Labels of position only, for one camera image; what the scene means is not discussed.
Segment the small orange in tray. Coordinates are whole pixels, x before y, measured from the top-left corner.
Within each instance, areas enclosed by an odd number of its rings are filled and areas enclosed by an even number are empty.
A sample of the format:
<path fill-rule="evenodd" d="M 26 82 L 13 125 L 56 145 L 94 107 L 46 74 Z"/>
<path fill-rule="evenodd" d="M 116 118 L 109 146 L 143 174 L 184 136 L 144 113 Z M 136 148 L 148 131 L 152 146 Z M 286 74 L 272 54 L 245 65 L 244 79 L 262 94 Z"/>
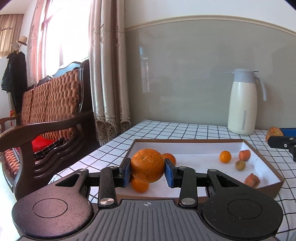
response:
<path fill-rule="evenodd" d="M 149 188 L 149 184 L 148 183 L 140 182 L 136 178 L 133 178 L 132 179 L 131 185 L 132 185 L 133 190 L 135 190 L 138 193 L 144 193 Z"/>

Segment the brown-orange rough fruit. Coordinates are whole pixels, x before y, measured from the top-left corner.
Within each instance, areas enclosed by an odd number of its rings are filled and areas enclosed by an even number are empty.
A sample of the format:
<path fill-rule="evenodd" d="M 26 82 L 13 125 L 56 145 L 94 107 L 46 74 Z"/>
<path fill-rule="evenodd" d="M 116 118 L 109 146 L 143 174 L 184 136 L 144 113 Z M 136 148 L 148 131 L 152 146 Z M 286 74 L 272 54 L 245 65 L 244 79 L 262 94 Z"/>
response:
<path fill-rule="evenodd" d="M 283 137 L 284 134 L 279 128 L 272 126 L 268 129 L 267 134 L 265 136 L 265 140 L 267 143 L 268 143 L 269 138 L 272 136 Z"/>

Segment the small brown-green round fruit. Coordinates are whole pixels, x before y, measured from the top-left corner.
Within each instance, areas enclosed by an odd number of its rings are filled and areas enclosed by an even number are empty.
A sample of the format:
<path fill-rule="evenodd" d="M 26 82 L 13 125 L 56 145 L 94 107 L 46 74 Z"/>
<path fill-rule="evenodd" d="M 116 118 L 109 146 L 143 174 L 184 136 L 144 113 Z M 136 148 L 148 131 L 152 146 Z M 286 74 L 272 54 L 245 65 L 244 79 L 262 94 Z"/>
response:
<path fill-rule="evenodd" d="M 238 171 L 243 171 L 243 170 L 246 168 L 246 163 L 245 163 L 245 161 L 243 161 L 243 160 L 238 160 L 238 161 L 235 163 L 235 168 L 236 168 Z"/>

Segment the cream thermos jug grey lid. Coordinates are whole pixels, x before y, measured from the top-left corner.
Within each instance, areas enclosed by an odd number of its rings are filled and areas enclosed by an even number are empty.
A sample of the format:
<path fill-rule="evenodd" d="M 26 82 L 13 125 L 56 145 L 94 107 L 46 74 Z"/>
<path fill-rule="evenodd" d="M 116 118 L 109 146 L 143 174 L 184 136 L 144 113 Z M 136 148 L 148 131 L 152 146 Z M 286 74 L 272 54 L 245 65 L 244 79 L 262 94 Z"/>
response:
<path fill-rule="evenodd" d="M 266 88 L 254 70 L 237 68 L 231 73 L 234 79 L 227 128 L 239 135 L 251 135 L 255 130 L 258 108 L 256 80 L 261 85 L 263 101 L 267 101 Z"/>

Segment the orange carrot chunk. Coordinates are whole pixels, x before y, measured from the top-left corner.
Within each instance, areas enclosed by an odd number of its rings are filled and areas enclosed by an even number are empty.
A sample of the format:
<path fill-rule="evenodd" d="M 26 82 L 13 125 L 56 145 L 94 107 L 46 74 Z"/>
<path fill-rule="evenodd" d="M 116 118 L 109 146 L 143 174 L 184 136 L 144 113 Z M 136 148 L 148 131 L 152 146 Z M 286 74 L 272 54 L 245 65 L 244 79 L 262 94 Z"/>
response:
<path fill-rule="evenodd" d="M 239 152 L 239 159 L 242 161 L 247 161 L 251 156 L 250 150 L 242 150 Z"/>

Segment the black hanging jacket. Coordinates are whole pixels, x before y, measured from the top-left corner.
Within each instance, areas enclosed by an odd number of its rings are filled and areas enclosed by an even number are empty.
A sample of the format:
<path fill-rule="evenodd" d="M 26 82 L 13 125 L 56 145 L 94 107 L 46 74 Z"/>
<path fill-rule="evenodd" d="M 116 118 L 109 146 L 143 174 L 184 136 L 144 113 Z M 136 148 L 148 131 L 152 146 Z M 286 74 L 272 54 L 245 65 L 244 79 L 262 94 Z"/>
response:
<path fill-rule="evenodd" d="M 22 110 L 23 93 L 27 90 L 26 58 L 23 52 L 13 51 L 3 74 L 1 89 L 11 93 L 16 114 Z"/>

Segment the dark wooden woven-back bench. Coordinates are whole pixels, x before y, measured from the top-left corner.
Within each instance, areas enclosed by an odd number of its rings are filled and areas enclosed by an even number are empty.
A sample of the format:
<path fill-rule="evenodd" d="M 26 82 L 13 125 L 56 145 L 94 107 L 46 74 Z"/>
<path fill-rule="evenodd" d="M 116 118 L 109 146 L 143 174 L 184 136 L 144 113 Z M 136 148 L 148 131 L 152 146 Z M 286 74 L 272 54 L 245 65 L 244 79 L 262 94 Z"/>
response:
<path fill-rule="evenodd" d="M 58 172 L 99 147 L 92 108 L 89 61 L 41 82 L 23 97 L 21 124 L 1 133 L 2 170 L 16 199 L 46 186 Z M 64 137 L 44 159 L 36 161 L 32 140 Z"/>

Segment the black striped cushion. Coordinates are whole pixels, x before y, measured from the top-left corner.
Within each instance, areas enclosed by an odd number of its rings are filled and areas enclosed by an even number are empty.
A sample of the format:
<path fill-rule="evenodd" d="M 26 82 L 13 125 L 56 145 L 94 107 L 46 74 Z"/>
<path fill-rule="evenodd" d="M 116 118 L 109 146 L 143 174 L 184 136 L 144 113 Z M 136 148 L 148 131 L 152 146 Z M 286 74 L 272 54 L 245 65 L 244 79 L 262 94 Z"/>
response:
<path fill-rule="evenodd" d="M 55 141 L 53 142 L 53 144 L 47 146 L 47 147 L 46 147 L 45 149 L 43 149 L 42 151 L 39 151 L 39 152 L 34 153 L 34 159 L 35 159 L 36 161 L 41 160 L 41 159 L 44 159 L 44 158 L 46 157 L 46 155 L 49 154 L 49 152 L 50 152 L 51 150 L 53 150 L 53 149 L 56 148 L 56 147 L 60 147 L 60 146 L 62 146 L 64 143 L 65 143 L 65 138 L 64 138 L 64 137 L 55 140 Z"/>

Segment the smooth small orange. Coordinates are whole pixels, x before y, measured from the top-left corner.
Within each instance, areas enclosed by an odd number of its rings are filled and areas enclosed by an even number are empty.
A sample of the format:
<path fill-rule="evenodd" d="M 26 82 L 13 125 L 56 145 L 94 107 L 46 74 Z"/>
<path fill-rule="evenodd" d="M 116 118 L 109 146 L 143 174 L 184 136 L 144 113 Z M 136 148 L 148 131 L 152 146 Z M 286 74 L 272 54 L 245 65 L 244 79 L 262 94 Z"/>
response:
<path fill-rule="evenodd" d="M 219 160 L 222 162 L 222 163 L 229 163 L 231 161 L 231 153 L 229 151 L 222 151 L 219 155 Z"/>

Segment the straw hat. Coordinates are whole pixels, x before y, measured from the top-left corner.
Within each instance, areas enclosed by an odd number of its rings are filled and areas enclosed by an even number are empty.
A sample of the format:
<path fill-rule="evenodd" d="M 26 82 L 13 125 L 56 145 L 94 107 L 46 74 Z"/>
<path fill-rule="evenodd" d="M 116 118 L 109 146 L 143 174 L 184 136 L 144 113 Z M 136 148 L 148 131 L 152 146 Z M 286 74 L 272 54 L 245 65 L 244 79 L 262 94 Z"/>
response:
<path fill-rule="evenodd" d="M 26 36 L 20 36 L 19 39 L 17 40 L 17 43 L 23 46 L 27 46 L 28 45 L 27 42 L 28 42 L 28 37 Z"/>

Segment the beige curtain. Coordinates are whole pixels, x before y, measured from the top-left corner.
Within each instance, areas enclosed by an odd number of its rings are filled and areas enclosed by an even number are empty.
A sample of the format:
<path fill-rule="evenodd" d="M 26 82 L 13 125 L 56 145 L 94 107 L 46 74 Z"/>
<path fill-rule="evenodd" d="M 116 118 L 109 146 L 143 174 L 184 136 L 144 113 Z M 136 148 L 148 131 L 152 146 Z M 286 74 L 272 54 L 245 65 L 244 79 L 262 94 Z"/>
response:
<path fill-rule="evenodd" d="M 96 138 L 105 145 L 131 127 L 124 1 L 93 1 L 89 62 Z"/>

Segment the checkered white tablecloth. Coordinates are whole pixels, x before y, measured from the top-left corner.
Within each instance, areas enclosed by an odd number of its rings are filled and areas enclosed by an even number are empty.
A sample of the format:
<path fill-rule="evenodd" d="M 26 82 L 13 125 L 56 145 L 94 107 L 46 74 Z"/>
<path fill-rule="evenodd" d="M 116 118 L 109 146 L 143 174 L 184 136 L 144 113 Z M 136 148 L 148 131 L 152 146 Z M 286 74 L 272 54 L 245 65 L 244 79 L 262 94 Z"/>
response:
<path fill-rule="evenodd" d="M 224 126 L 195 125 L 185 123 L 167 123 L 144 120 L 119 137 L 94 150 L 70 167 L 53 176 L 56 181 L 68 174 L 86 168 L 91 173 L 108 166 L 118 166 L 126 157 L 128 150 L 137 139 L 158 140 L 234 140 L 247 141 L 254 147 L 284 178 L 276 201 L 283 209 L 283 221 L 278 230 L 279 240 L 295 240 L 295 162 L 291 153 L 283 149 L 268 146 L 265 130 L 255 130 L 249 136 L 230 132 Z"/>

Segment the brown cardboard tray white inside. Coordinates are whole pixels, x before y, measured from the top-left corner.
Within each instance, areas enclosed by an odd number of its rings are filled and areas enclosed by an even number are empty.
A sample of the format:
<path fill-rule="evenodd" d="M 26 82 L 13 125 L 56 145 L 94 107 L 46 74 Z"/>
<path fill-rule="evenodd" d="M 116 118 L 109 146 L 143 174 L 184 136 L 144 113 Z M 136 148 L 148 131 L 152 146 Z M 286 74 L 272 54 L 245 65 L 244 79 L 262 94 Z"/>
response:
<path fill-rule="evenodd" d="M 240 182 L 244 182 L 251 173 L 260 179 L 257 190 L 272 198 L 279 193 L 284 178 L 276 171 L 272 164 L 262 156 L 247 141 L 241 139 L 228 140 L 152 140 L 137 139 L 128 150 L 126 157 L 131 158 L 142 149 L 154 149 L 161 154 L 174 155 L 177 166 L 186 166 L 195 169 L 198 173 L 206 173 L 208 169 L 217 169 Z M 246 168 L 238 171 L 235 162 L 239 152 L 250 150 L 251 156 L 246 162 Z M 231 161 L 222 163 L 219 155 L 222 151 L 231 153 Z"/>

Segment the red cushion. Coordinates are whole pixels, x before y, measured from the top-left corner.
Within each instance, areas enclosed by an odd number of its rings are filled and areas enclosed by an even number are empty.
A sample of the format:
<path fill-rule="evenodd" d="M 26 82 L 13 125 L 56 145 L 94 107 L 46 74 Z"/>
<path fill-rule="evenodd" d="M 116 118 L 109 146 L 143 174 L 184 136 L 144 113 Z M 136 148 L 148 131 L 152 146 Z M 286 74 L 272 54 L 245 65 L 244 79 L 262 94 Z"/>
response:
<path fill-rule="evenodd" d="M 45 149 L 47 146 L 53 144 L 54 140 L 50 140 L 47 138 L 44 138 L 42 135 L 37 136 L 34 140 L 32 140 L 32 148 L 33 152 L 39 152 Z"/>

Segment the large rough orange tangerine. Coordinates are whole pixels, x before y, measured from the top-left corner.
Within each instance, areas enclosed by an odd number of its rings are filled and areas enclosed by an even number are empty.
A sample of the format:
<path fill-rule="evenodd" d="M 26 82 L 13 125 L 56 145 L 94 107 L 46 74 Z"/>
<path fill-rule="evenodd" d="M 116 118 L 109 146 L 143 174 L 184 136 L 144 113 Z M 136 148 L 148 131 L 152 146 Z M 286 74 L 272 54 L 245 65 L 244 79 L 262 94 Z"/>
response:
<path fill-rule="evenodd" d="M 158 151 L 142 149 L 133 155 L 130 167 L 136 180 L 143 183 L 154 183 L 163 176 L 165 161 Z"/>

